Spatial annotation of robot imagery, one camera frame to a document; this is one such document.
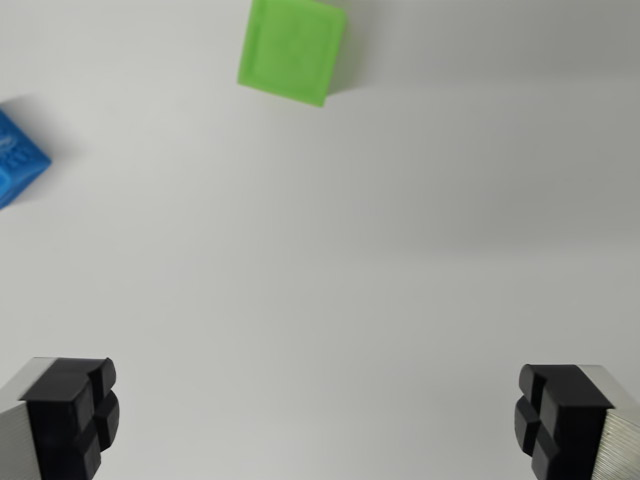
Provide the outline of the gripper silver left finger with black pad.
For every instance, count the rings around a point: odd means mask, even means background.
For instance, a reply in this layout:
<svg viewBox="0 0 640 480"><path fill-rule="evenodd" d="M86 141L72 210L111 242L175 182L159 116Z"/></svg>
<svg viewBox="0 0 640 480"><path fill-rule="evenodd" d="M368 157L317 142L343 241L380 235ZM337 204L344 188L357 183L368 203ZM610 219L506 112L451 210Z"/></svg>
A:
<svg viewBox="0 0 640 480"><path fill-rule="evenodd" d="M109 358L34 357L1 387L1 477L92 479L117 435Z"/></svg>

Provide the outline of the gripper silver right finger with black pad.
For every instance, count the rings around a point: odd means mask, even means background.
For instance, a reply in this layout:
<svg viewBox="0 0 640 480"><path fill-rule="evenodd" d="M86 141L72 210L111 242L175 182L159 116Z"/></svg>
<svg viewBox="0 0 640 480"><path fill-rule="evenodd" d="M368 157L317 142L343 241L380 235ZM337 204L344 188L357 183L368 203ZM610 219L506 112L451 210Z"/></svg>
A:
<svg viewBox="0 0 640 480"><path fill-rule="evenodd" d="M524 365L514 410L536 478L637 479L639 401L599 365Z"/></svg>

